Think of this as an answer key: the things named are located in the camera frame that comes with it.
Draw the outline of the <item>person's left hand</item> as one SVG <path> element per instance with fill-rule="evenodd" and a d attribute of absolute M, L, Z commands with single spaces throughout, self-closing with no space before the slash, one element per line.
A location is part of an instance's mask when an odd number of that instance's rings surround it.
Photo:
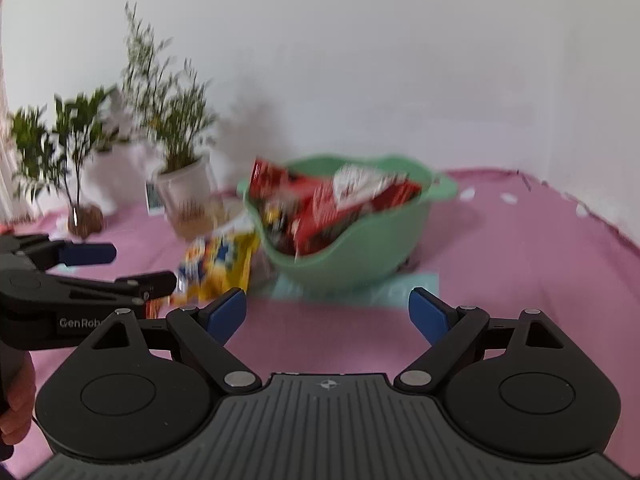
<path fill-rule="evenodd" d="M 1 437 L 6 445 L 22 442 L 32 426 L 36 397 L 36 373 L 32 357 L 24 355 L 23 365 L 6 390 L 9 409 L 1 416 Z"/>

